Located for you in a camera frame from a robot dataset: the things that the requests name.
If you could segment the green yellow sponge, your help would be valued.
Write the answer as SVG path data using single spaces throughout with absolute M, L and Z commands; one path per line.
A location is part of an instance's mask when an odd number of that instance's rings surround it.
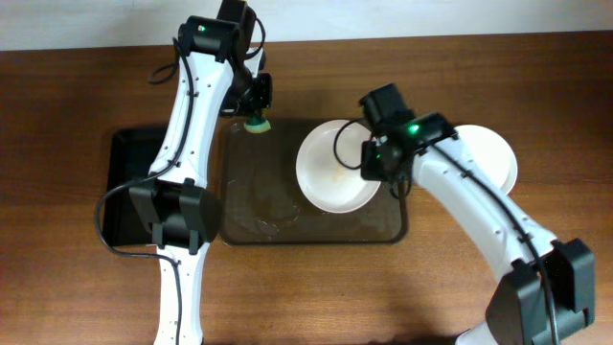
M 262 134 L 271 129 L 271 125 L 262 113 L 250 116 L 243 126 L 247 132 L 252 134 Z

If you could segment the white plate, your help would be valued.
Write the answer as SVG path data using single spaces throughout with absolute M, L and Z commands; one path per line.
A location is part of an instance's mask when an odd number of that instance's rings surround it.
M 380 183 L 361 177 L 361 145 L 371 132 L 359 123 L 331 120 L 313 129 L 302 142 L 295 172 L 299 187 L 315 207 L 346 214 L 365 206 Z
M 475 158 L 475 162 L 494 185 L 508 195 L 518 175 L 515 153 L 509 143 L 495 131 L 476 125 L 455 127 Z

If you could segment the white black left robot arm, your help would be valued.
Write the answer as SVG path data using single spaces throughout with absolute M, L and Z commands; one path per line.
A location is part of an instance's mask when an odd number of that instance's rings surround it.
M 221 202 L 207 189 L 209 154 L 220 117 L 243 117 L 255 133 L 270 128 L 272 78 L 263 47 L 251 45 L 262 27 L 246 2 L 224 1 L 214 18 L 189 17 L 173 41 L 178 87 L 169 125 L 147 176 L 128 190 L 160 264 L 157 344 L 203 341 L 203 266 L 221 224 Z

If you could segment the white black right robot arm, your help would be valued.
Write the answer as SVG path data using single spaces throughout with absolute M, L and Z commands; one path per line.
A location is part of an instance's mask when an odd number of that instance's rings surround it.
M 442 114 L 421 117 L 394 84 L 359 102 L 372 138 L 360 173 L 392 195 L 414 185 L 436 198 L 482 253 L 497 288 L 477 326 L 453 344 L 557 344 L 595 321 L 595 257 L 579 239 L 560 241 L 525 213 L 475 163 Z

